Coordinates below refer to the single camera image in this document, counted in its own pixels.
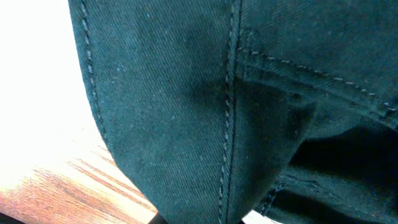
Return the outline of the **black shorts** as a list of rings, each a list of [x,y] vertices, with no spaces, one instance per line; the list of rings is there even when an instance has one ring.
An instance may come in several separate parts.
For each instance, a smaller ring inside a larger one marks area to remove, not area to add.
[[[397,222],[397,2],[70,0],[153,223]]]

